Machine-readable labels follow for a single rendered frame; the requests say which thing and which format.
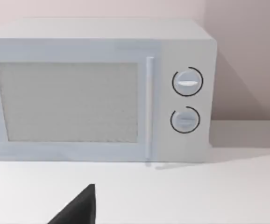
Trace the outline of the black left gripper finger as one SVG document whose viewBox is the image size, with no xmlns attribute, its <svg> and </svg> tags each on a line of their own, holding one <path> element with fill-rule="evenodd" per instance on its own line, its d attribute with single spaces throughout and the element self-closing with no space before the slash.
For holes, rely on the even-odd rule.
<svg viewBox="0 0 270 224">
<path fill-rule="evenodd" d="M 89 184 L 47 224 L 95 224 L 95 184 Z"/>
</svg>

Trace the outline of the pale microwave door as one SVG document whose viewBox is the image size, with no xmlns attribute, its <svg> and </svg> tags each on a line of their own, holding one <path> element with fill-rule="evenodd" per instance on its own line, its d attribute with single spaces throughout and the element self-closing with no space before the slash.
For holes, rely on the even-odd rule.
<svg viewBox="0 0 270 224">
<path fill-rule="evenodd" d="M 0 38 L 0 161 L 146 162 L 149 56 L 154 83 L 154 40 Z"/>
</svg>

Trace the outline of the small pale microwave knob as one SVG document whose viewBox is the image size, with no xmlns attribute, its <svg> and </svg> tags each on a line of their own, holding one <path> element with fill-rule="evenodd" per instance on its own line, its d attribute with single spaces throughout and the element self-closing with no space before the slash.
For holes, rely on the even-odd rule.
<svg viewBox="0 0 270 224">
<path fill-rule="evenodd" d="M 186 106 L 182 110 L 172 113 L 170 124 L 176 132 L 189 134 L 200 125 L 200 114 L 195 108 Z"/>
</svg>

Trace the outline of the pale microwave oven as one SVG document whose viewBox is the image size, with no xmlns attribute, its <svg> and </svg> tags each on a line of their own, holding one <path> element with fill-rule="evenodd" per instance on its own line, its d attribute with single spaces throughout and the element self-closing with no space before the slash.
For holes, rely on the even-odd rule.
<svg viewBox="0 0 270 224">
<path fill-rule="evenodd" d="M 147 162 L 203 162 L 209 148 L 217 42 L 188 19 L 159 18 L 25 18 L 0 27 L 0 38 L 25 39 L 134 39 L 159 44 L 158 78 L 153 87 L 152 158 Z M 188 67 L 204 79 L 194 96 L 182 97 L 172 78 Z M 174 111 L 186 106 L 200 114 L 200 125 L 189 134 L 170 124 Z"/>
</svg>

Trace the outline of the large pale microwave knob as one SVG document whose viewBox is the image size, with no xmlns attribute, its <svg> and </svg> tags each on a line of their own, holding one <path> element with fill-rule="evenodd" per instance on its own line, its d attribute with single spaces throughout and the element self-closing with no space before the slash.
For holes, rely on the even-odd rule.
<svg viewBox="0 0 270 224">
<path fill-rule="evenodd" d="M 186 70 L 178 71 L 172 78 L 172 87 L 174 91 L 182 97 L 191 97 L 196 95 L 203 87 L 204 79 L 201 72 L 188 67 Z"/>
</svg>

